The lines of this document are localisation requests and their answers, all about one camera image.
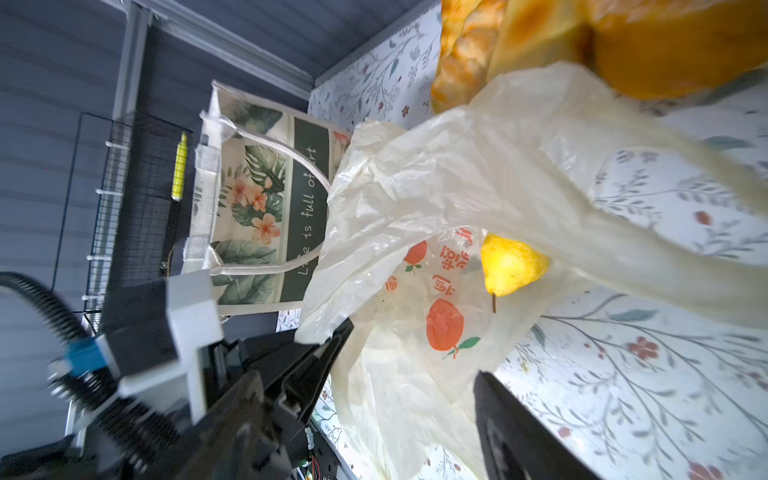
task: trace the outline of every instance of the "metal frame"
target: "metal frame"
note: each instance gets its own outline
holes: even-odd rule
[[[128,15],[128,23],[131,23],[131,16],[134,14],[134,7],[141,5],[143,10],[151,12],[152,15],[159,18],[159,27],[161,30],[173,35],[190,45],[198,47],[213,56],[224,60],[226,63],[246,71],[254,77],[260,78],[284,91],[296,95],[303,100],[309,100],[312,90],[338,74],[344,68],[350,66],[355,60],[362,57],[365,53],[385,41],[398,30],[407,24],[416,20],[421,14],[438,4],[439,0],[422,0],[415,7],[408,10],[400,18],[387,25],[382,31],[374,35],[364,44],[360,45],[355,51],[347,55],[343,60],[329,68],[325,73],[314,78],[309,73],[290,64],[282,58],[269,53],[263,48],[249,42],[245,38],[235,35],[216,22],[190,10],[175,0],[102,0],[107,5],[119,8]],[[130,29],[126,29],[126,41]],[[141,45],[141,51],[144,51],[144,45]],[[118,94],[121,93],[120,80],[123,78],[123,60],[130,58],[126,55],[125,44],[123,47],[123,58],[121,60],[121,76],[118,78]]]
[[[315,79],[312,75],[193,12],[179,2],[174,0],[102,1],[126,11],[129,14],[129,21],[131,6],[138,3],[161,20],[160,29],[166,33],[299,98],[308,100],[315,87]]]
[[[120,55],[118,86],[114,93],[112,119],[119,120],[136,109],[141,81],[141,66],[144,63],[144,46],[147,30],[152,20],[150,11],[136,3],[126,6],[127,22],[123,37],[123,51]]]

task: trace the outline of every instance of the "yellow highlighter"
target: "yellow highlighter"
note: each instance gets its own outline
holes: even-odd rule
[[[181,141],[176,146],[176,166],[174,167],[174,185],[170,189],[170,197],[181,201],[184,191],[184,171],[187,169],[187,132],[181,134]]]

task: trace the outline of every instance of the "floral tote bag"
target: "floral tote bag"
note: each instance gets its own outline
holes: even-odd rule
[[[221,315],[299,308],[325,237],[339,128],[213,83],[195,156],[184,271],[211,271]]]

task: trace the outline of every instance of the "gray ceiling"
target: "gray ceiling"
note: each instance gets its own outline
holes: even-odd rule
[[[179,0],[318,77],[422,0]]]

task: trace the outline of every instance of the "red chinese characters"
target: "red chinese characters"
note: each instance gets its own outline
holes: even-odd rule
[[[456,289],[451,286],[451,280],[439,275],[432,276],[432,279],[435,281],[435,290],[438,292],[444,293],[446,296],[451,296],[456,291]]]
[[[442,261],[442,268],[444,270],[453,270],[456,267],[465,268],[467,266],[467,262],[469,261],[468,253],[464,251],[455,252],[448,247],[442,248],[442,252],[440,252],[440,257],[444,259]]]
[[[469,240],[469,245],[472,245],[472,232],[470,232],[469,230],[465,228],[459,228],[456,231],[456,235],[459,235],[460,237]]]

